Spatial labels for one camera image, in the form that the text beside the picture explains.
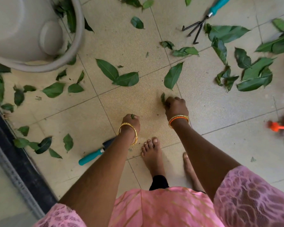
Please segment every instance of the gold bangle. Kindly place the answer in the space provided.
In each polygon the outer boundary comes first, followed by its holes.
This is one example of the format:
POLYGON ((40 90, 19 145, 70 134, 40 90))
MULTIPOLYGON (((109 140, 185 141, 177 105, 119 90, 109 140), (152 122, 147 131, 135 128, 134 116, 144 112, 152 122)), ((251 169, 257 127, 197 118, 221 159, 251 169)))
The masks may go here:
POLYGON ((189 123, 189 118, 188 116, 186 115, 177 115, 177 116, 174 116, 172 117, 169 121, 168 121, 168 125, 171 129, 174 129, 172 126, 171 126, 171 123, 175 120, 175 119, 179 119, 179 118, 183 118, 183 119, 186 119, 187 122, 189 123))
POLYGON ((135 128, 133 127, 133 125, 131 125, 130 123, 124 122, 124 123, 121 124, 121 126, 120 126, 120 128, 119 128, 118 134, 120 134, 120 130, 121 130, 121 127, 122 127, 123 125, 131 126, 131 127, 133 128, 133 130, 135 131, 136 139, 135 139, 135 141, 131 144, 131 146, 135 145, 135 144, 138 142, 138 134, 137 134, 136 129, 135 129, 135 128))

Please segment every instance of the sleeve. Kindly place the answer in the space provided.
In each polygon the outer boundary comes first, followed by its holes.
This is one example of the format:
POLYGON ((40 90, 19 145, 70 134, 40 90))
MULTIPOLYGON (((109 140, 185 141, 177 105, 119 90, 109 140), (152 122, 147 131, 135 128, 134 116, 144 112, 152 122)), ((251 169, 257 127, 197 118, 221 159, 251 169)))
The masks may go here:
POLYGON ((76 211, 57 203, 33 227, 86 227, 76 211))
POLYGON ((245 166, 228 172, 213 207, 225 227, 284 227, 284 192, 245 166))

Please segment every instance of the teal handle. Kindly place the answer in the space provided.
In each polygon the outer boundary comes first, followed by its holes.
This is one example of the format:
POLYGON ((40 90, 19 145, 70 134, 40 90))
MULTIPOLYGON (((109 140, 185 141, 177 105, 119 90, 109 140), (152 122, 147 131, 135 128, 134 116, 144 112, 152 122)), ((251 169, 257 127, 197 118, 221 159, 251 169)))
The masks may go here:
POLYGON ((213 15, 216 15, 217 11, 222 8, 229 0, 219 0, 214 7, 210 8, 213 15))
POLYGON ((99 149, 95 152, 92 152, 90 154, 88 154, 87 156, 85 156, 84 158, 79 160, 79 165, 83 166, 84 164, 88 163, 89 161, 95 159, 98 155, 102 154, 101 153, 102 149, 99 149))

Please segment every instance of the pink kurta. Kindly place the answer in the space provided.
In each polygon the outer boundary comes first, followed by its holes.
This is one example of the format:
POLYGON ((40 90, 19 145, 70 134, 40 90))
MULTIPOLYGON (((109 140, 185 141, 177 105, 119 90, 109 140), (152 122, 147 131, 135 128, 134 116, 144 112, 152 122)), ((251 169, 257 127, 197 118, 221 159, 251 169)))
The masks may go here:
MULTIPOLYGON (((114 205, 109 226, 284 227, 284 193, 239 166, 225 176, 214 202, 184 187, 133 189, 114 205)), ((66 205, 56 204, 34 227, 86 227, 66 205)))

